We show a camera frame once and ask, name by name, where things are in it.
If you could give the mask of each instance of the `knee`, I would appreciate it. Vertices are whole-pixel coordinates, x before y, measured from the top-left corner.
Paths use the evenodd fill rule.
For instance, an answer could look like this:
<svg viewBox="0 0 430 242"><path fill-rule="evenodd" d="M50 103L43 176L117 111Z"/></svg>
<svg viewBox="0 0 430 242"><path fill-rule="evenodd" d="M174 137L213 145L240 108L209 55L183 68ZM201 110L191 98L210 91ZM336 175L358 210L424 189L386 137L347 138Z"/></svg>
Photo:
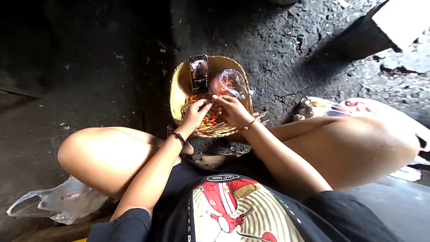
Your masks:
<svg viewBox="0 0 430 242"><path fill-rule="evenodd" d="M372 150L381 150L412 161L418 155L420 143L413 132L401 127L386 125L373 118L348 118L342 120L347 133L351 132L360 142L371 145Z"/></svg>
<svg viewBox="0 0 430 242"><path fill-rule="evenodd" d="M58 149L57 158L60 165L67 170L66 167L74 163L76 157L82 153L83 147L90 142L91 137L94 137L102 129L104 128L86 128L67 137Z"/></svg>

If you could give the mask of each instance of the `dark stone floor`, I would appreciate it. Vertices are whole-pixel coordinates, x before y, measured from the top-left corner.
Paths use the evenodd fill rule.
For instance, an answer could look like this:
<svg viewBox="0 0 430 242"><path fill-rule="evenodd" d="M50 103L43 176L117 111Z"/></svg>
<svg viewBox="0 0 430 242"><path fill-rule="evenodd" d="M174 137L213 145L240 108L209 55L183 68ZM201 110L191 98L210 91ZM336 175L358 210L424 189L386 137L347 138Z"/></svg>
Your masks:
<svg viewBox="0 0 430 242"><path fill-rule="evenodd" d="M56 152L77 130L125 126L164 138L172 122L170 77L177 64L197 54L237 60L255 91L255 110L269 111L270 126L287 122L306 95L334 101L371 97L429 125L430 68L424 54L429 31L405 53L387 50L377 61L346 62L334 52L322 53L334 36L380 2L356 0L348 9L328 0L287 6L160 0L151 8L136 0L35 0L25 7L19 2L0 7L0 89L31 96L0 93L0 211L28 191L67 179ZM415 72L397 71L402 65ZM222 140L191 142L196 151L228 146ZM430 192L415 185L378 186L373 191L381 206L368 199L374 193L367 188L355 195L390 222L395 204L387 189L414 186L422 196L405 195L402 209L410 208L410 217L425 209L417 200L428 201ZM429 216L421 215L420 223L428 222ZM395 230L414 226L390 224ZM45 218L0 213L0 241L52 225ZM400 232L406 241L424 241L417 230Z"/></svg>

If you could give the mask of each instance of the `black bead bracelet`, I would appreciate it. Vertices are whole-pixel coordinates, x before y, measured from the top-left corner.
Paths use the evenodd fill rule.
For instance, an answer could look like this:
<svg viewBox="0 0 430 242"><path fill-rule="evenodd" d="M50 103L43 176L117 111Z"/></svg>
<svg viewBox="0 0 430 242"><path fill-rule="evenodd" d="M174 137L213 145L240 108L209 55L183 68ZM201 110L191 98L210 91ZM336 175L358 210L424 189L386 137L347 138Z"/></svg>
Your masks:
<svg viewBox="0 0 430 242"><path fill-rule="evenodd" d="M182 135L181 135L180 133L175 133L175 132L173 132L173 131L170 131L169 133L170 133L170 134L174 134L176 137L178 137L178 138L179 138L179 140L181 141L182 145L184 145L184 144L185 144L185 140L184 140L184 138L182 137Z"/></svg>

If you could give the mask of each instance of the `leg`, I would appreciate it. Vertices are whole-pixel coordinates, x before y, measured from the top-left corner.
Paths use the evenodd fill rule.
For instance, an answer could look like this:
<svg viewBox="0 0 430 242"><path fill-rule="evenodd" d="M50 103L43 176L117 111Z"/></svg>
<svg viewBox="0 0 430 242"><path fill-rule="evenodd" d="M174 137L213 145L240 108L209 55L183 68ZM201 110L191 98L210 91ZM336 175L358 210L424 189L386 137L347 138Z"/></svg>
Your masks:
<svg viewBox="0 0 430 242"><path fill-rule="evenodd" d="M386 176L411 162L419 147L413 134L393 132L367 118L314 118L269 130L313 165L333 189Z"/></svg>
<svg viewBox="0 0 430 242"><path fill-rule="evenodd" d="M78 180L119 199L162 144L148 133L129 128L87 128L62 143L58 160Z"/></svg>

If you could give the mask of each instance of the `bracelet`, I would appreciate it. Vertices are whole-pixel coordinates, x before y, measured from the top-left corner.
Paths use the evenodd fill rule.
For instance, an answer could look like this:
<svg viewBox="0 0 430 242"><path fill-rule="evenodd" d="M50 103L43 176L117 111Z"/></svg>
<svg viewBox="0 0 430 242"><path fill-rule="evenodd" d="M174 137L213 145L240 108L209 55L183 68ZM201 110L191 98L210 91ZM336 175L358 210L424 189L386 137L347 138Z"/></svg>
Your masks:
<svg viewBox="0 0 430 242"><path fill-rule="evenodd" d="M175 133L173 131L169 131L169 134L174 134L181 141L182 146L184 146L185 140L180 133Z"/></svg>
<svg viewBox="0 0 430 242"><path fill-rule="evenodd" d="M248 130L249 129L249 127L256 121L257 119L256 118L254 118L254 120L252 120L252 122L251 123L249 123L248 125L246 125L245 127L243 127L243 128L241 128L241 129L239 129L239 131L244 131L244 130Z"/></svg>

